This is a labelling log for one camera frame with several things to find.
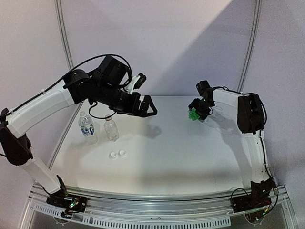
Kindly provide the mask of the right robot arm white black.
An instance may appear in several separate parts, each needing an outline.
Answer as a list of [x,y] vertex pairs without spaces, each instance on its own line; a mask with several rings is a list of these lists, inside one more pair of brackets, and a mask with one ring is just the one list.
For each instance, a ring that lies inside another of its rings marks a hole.
[[264,104],[258,94],[237,92],[221,86],[211,87],[207,81],[200,81],[196,89],[201,98],[195,98],[188,105],[189,119],[204,122],[216,114],[216,103],[234,108],[237,132],[246,139],[252,169],[251,194],[247,196],[246,203],[250,208],[258,207],[270,191],[276,188],[264,145],[267,121]]

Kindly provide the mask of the aluminium front rail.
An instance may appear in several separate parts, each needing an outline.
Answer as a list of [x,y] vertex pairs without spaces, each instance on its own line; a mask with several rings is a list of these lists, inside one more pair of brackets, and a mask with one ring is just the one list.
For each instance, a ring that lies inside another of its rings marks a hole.
[[213,194],[132,195],[69,187],[86,197],[83,212],[71,219],[46,203],[43,189],[33,185],[21,227],[23,229],[295,229],[298,227],[284,186],[271,194],[272,211],[259,217],[259,210],[235,213],[231,198],[244,195],[232,188]]

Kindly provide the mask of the left aluminium wall post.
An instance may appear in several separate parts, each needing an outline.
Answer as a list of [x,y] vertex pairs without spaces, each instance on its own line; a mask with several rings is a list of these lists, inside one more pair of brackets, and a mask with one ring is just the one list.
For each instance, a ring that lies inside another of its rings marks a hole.
[[60,32],[61,43],[62,43],[62,47],[63,47],[63,51],[64,51],[64,56],[66,59],[68,69],[70,70],[74,67],[74,63],[73,63],[73,58],[72,58],[72,54],[71,54],[71,50],[70,50],[67,30],[66,30],[65,21],[64,21],[62,1],[55,0],[54,4],[55,4],[55,11],[56,11],[56,16],[57,16],[57,22],[58,22],[58,26],[59,26],[59,32]]

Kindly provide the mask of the right aluminium wall post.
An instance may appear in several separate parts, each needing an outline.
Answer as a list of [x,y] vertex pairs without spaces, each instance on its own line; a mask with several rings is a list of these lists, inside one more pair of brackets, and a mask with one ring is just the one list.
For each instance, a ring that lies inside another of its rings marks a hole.
[[241,92],[244,87],[244,83],[246,81],[248,69],[250,67],[250,62],[252,58],[252,54],[254,51],[254,45],[255,45],[255,39],[257,36],[258,26],[259,26],[259,20],[260,20],[260,13],[262,8],[262,0],[256,0],[254,4],[254,16],[252,20],[251,30],[250,30],[250,38],[248,42],[248,46],[246,49],[246,56],[242,67],[241,76],[239,79],[239,83],[237,86],[237,91]]

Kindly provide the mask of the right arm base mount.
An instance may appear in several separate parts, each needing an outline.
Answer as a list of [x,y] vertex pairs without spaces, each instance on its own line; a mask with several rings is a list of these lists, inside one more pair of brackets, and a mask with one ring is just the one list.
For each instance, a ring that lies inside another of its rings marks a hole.
[[278,203],[279,193],[277,189],[275,191],[276,199],[272,202],[270,194],[264,189],[262,197],[254,196],[243,188],[235,189],[230,196],[233,213],[244,213],[246,221],[254,226],[261,224]]

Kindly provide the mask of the aluminium wall post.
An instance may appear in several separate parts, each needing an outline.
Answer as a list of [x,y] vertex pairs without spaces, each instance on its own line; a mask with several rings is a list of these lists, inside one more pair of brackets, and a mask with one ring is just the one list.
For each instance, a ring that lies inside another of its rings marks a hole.
[[260,20],[260,13],[262,8],[262,0],[256,0],[254,4],[254,16],[252,20],[251,30],[250,30],[250,38],[248,42],[248,46],[246,49],[246,56],[242,67],[241,76],[239,79],[239,83],[237,86],[237,91],[241,92],[244,87],[244,83],[246,81],[248,69],[250,67],[250,62],[252,58],[252,54],[254,51],[254,45],[255,45],[255,39],[257,36],[258,26],[259,26],[259,20]]
[[58,22],[58,26],[59,26],[59,32],[60,32],[61,43],[62,43],[62,47],[63,47],[63,51],[64,51],[64,56],[66,59],[68,69],[70,70],[74,67],[74,63],[73,63],[73,58],[72,58],[72,54],[71,54],[71,50],[70,50],[67,30],[66,30],[65,21],[64,21],[62,1],[55,0],[54,4],[55,4],[55,11],[56,11],[56,16],[57,16],[57,22]]

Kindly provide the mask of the clear labelled water bottle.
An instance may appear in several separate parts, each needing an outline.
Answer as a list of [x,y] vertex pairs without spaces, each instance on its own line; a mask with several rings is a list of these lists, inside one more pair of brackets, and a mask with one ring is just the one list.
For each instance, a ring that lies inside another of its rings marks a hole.
[[79,113],[78,126],[89,145],[93,145],[98,142],[92,118],[84,111]]

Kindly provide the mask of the green plastic bottle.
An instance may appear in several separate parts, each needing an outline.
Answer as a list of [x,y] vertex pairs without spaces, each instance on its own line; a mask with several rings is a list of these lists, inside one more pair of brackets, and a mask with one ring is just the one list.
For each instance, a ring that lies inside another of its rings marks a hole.
[[192,108],[188,111],[188,118],[192,121],[199,120],[200,116],[197,114],[196,109]]

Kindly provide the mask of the crushed clear bottle red label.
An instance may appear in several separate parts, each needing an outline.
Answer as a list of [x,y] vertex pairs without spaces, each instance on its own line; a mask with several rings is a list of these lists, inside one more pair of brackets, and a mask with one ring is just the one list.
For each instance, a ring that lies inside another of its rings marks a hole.
[[117,141],[119,139],[119,131],[117,125],[110,115],[105,116],[104,129],[109,141]]

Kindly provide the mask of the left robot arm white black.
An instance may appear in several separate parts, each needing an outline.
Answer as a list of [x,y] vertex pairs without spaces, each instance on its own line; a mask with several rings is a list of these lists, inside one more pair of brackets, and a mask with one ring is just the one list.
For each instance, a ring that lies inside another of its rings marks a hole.
[[137,92],[145,75],[133,76],[129,63],[117,54],[102,54],[101,58],[101,64],[94,70],[85,72],[76,65],[47,89],[12,110],[3,109],[0,114],[0,143],[6,159],[31,175],[60,207],[67,207],[71,197],[61,178],[31,152],[28,130],[83,101],[104,104],[118,115],[146,118],[157,114],[151,97]]

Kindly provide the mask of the white bottle cap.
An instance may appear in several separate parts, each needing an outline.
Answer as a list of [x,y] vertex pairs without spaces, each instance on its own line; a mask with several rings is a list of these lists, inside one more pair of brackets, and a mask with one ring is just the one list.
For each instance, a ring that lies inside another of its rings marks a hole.
[[120,157],[125,157],[127,155],[127,152],[125,150],[120,150],[118,154]]
[[109,158],[110,158],[110,159],[116,159],[117,156],[118,156],[117,152],[111,151],[111,152],[109,153]]

